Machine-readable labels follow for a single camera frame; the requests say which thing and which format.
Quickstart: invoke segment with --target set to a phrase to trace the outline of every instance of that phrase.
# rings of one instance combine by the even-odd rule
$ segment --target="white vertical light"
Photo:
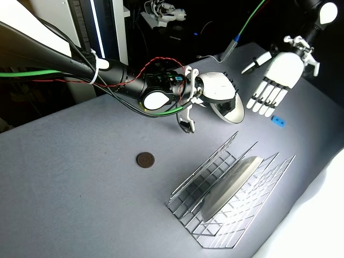
[[[92,8],[93,19],[95,20],[96,32],[97,32],[99,46],[100,46],[100,49],[101,49],[102,58],[105,58],[103,42],[102,42],[102,36],[101,36],[101,32],[99,30],[99,25],[98,25],[98,18],[97,18],[95,2],[94,2],[94,0],[90,0],[90,3],[91,3],[91,8]]]

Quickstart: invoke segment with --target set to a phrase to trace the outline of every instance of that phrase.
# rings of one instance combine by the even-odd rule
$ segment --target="table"
[[[261,53],[248,44],[225,63],[192,66],[228,72],[246,103],[267,65],[240,70]],[[185,134],[175,117],[149,119],[102,96],[0,134],[0,257],[251,257],[341,146],[344,110],[301,79],[275,112],[285,128],[245,112],[231,125],[197,106],[196,133]],[[237,247],[202,249],[166,202],[236,131],[235,155],[258,141],[252,154],[296,159]],[[151,168],[136,164],[141,152],[154,154]]]

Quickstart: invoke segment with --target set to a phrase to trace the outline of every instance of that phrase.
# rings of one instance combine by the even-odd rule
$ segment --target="wire dish rack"
[[[236,132],[171,194],[167,207],[203,248],[232,249],[247,232],[267,198],[287,171],[295,156],[273,166],[279,153],[263,160],[252,176],[209,221],[203,221],[202,201],[231,168],[257,144],[238,158],[228,147]]]

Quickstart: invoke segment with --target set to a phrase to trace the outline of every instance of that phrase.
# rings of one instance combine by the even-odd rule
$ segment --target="white robotic hand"
[[[282,52],[272,60],[264,74],[264,79],[248,101],[246,108],[270,117],[285,95],[298,82],[307,65],[314,66],[314,76],[319,73],[320,63],[312,56],[313,48],[301,37],[284,38],[284,42],[296,47],[299,53]],[[271,59],[270,52],[266,52],[247,66],[241,73],[245,73],[255,66],[260,66]]]

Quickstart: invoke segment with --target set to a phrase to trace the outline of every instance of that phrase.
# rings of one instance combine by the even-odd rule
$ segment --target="green cable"
[[[22,76],[36,76],[43,74],[56,74],[60,71],[55,70],[42,70],[42,71],[23,71],[18,73],[0,73],[0,77],[22,77]]]
[[[251,20],[252,16],[256,13],[256,11],[260,8],[260,6],[265,2],[265,0],[262,0],[260,4],[257,6],[257,8],[251,13],[251,15],[248,17],[247,21],[245,22],[244,26],[242,27],[241,31],[239,32],[239,36],[242,34],[244,31],[245,27],[247,26],[248,22]]]
[[[184,108],[182,106],[180,106],[180,107],[177,107],[176,109],[172,109],[172,110],[161,112],[161,113],[154,113],[153,115],[163,116],[165,114],[173,114],[173,113],[178,112],[179,110],[183,110],[183,109]]]

